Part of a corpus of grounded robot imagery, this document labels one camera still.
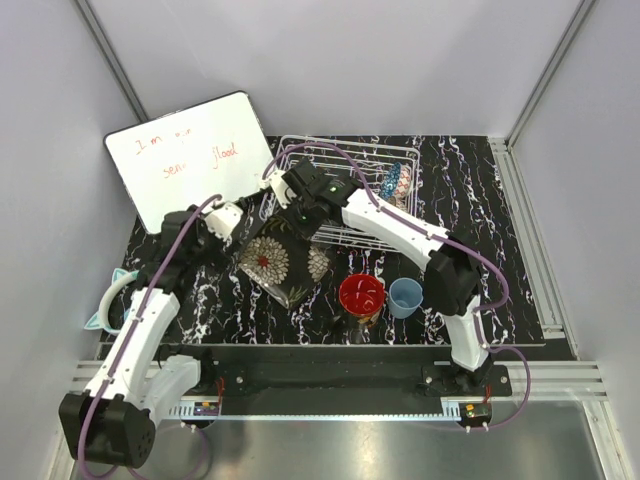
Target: floral plate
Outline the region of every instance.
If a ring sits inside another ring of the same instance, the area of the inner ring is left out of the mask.
[[[240,269],[278,303],[293,309],[329,271],[329,254],[274,215],[248,243],[240,257]]]

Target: red handwriting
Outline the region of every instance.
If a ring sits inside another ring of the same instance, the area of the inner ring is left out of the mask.
[[[178,173],[182,172],[186,168],[187,168],[187,162],[182,162],[182,163],[179,163],[177,165],[172,165],[169,168],[165,168],[163,170],[164,171],[164,178],[169,178],[172,175],[177,175]]]
[[[187,128],[186,130],[181,130],[179,132],[175,132],[176,138],[186,137],[187,135],[191,135],[191,129],[190,128]],[[151,145],[158,145],[158,144],[162,143],[163,141],[164,140],[162,139],[162,137],[158,137],[158,136],[155,136],[155,137],[149,139],[148,142],[145,142],[144,140],[136,140],[135,143],[138,146],[138,152],[136,153],[136,155],[140,155],[142,153],[142,150],[147,148],[147,143],[151,143]]]
[[[136,153],[136,155],[140,155],[142,153],[142,150],[147,148],[147,146],[146,145],[142,145],[142,142],[140,142],[140,140],[136,140],[136,143],[138,144],[138,148],[140,149],[140,150],[138,150],[138,153]]]
[[[220,150],[220,147],[213,147],[213,154],[215,156],[215,164],[213,166],[214,169],[218,168],[218,163],[221,159],[223,158],[229,158],[229,157],[233,157],[234,155],[238,154],[238,151],[236,150],[236,146],[234,142],[231,142],[231,147],[228,148],[227,150]]]

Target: red cup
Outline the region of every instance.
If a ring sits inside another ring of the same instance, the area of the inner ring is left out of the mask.
[[[338,292],[344,309],[357,322],[372,327],[378,321],[384,305],[384,286],[376,277],[358,273],[347,277]]]

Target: whiteboard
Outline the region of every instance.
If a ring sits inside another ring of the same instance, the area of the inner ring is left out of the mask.
[[[149,233],[215,193],[232,202],[256,193],[273,158],[244,92],[111,133],[105,145]]]

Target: metal floor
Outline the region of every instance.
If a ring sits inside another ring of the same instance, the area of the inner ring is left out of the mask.
[[[497,419],[513,410],[512,405],[494,406]],[[163,432],[167,425],[139,470],[148,479],[184,478],[196,464],[199,436],[179,428]],[[579,404],[531,403],[513,424],[488,434],[434,431],[430,425],[218,421],[206,430],[212,445],[210,469],[193,478],[604,479]],[[92,470],[101,471],[96,466]],[[132,477],[119,469],[111,478]]]

